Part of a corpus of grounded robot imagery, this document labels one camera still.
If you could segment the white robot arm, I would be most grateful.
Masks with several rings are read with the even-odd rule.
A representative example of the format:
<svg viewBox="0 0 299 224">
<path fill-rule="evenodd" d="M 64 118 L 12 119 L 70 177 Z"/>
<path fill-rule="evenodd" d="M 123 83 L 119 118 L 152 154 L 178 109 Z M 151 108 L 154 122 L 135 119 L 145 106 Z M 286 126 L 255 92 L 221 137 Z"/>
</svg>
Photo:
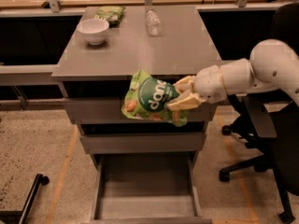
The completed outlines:
<svg viewBox="0 0 299 224">
<path fill-rule="evenodd" d="M 299 58 L 286 43 L 267 39 L 248 59 L 212 65 L 174 84 L 178 97 L 165 104 L 171 111 L 216 104 L 230 95 L 282 90 L 299 105 Z"/>
</svg>

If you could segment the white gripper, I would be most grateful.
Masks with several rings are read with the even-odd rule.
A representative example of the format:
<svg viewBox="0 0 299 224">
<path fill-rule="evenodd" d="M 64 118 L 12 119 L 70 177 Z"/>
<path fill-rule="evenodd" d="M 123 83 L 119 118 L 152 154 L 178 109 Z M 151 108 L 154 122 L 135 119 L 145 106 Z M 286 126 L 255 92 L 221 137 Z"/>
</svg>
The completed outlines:
<svg viewBox="0 0 299 224">
<path fill-rule="evenodd" d="M 178 97 L 165 104 L 170 111 L 195 109 L 204 102 L 216 104 L 227 98 L 221 70 L 217 65 L 202 69 L 196 76 L 180 79 L 174 87 Z"/>
</svg>

